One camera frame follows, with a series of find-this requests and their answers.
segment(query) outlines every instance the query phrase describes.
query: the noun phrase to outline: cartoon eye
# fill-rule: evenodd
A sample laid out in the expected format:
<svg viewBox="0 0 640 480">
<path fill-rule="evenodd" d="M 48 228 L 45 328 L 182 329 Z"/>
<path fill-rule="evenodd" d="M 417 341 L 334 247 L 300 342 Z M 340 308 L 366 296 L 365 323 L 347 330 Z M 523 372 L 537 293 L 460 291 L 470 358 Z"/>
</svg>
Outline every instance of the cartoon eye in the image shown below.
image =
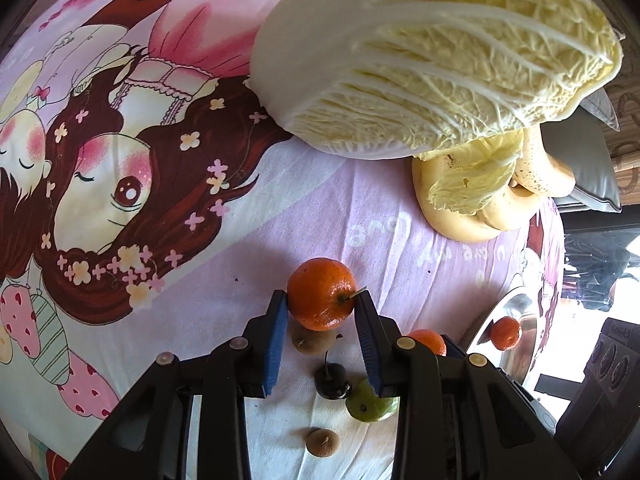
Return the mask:
<svg viewBox="0 0 640 480">
<path fill-rule="evenodd" d="M 136 204 L 142 192 L 142 184 L 134 176 L 126 176 L 121 178 L 113 199 L 123 207 L 131 207 Z"/>
</svg>

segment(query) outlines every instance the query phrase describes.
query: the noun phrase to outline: wilted cabbage leaf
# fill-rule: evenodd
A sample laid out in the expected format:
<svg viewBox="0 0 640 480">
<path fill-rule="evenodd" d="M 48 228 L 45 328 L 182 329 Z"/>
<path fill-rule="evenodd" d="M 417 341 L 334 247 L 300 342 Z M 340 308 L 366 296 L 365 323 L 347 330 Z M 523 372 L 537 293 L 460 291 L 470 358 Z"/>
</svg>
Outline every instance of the wilted cabbage leaf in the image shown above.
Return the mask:
<svg viewBox="0 0 640 480">
<path fill-rule="evenodd" d="M 420 155 L 422 160 L 447 155 L 449 168 L 429 190 L 436 209 L 474 214 L 506 186 L 522 152 L 523 130 L 476 139 L 448 150 Z"/>
<path fill-rule="evenodd" d="M 282 0 L 252 89 L 320 150 L 394 158 L 566 118 L 621 60 L 591 0 Z"/>
</svg>

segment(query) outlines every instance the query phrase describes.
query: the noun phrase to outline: small brown fruit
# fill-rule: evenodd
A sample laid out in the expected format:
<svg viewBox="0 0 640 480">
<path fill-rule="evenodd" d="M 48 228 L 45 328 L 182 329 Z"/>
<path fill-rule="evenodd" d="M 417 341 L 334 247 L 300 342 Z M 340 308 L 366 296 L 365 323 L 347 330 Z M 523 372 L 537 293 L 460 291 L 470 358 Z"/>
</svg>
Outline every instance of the small brown fruit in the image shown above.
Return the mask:
<svg viewBox="0 0 640 480">
<path fill-rule="evenodd" d="M 289 318 L 289 335 L 295 349 L 304 355 L 324 354 L 335 343 L 336 329 L 317 332 Z"/>
<path fill-rule="evenodd" d="M 306 450 L 313 456 L 326 458 L 340 447 L 340 437 L 331 430 L 315 430 L 306 438 Z"/>
</svg>

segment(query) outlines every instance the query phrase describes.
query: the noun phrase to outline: green fruit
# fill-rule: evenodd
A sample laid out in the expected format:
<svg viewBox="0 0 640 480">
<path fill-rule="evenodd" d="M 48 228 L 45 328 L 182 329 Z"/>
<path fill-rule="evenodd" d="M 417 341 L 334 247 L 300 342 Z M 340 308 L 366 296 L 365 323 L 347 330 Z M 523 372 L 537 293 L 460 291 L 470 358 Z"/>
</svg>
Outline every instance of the green fruit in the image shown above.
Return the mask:
<svg viewBox="0 0 640 480">
<path fill-rule="evenodd" d="M 366 379 L 360 381 L 345 402 L 349 414 L 362 422 L 378 422 L 393 415 L 400 407 L 400 397 L 380 399 Z"/>
</svg>

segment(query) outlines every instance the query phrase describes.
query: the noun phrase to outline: banana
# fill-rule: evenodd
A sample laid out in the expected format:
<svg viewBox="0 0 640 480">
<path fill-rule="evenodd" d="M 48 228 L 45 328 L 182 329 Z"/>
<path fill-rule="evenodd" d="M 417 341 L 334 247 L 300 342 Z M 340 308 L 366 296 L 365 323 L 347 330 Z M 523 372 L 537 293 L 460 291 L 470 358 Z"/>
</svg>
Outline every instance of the banana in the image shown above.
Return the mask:
<svg viewBox="0 0 640 480">
<path fill-rule="evenodd" d="M 476 215 L 487 225 L 511 231 L 519 229 L 540 209 L 542 197 L 523 188 L 504 186 Z"/>
<path fill-rule="evenodd" d="M 522 157 L 516 161 L 513 178 L 542 196 L 567 196 L 575 186 L 571 168 L 545 151 L 539 125 L 524 129 Z"/>
<path fill-rule="evenodd" d="M 465 244 L 475 244 L 497 237 L 501 231 L 485 224 L 477 214 L 463 215 L 448 209 L 437 210 L 429 202 L 429 190 L 446 168 L 446 155 L 431 160 L 414 158 L 412 162 L 415 194 L 427 222 L 441 235 Z"/>
</svg>

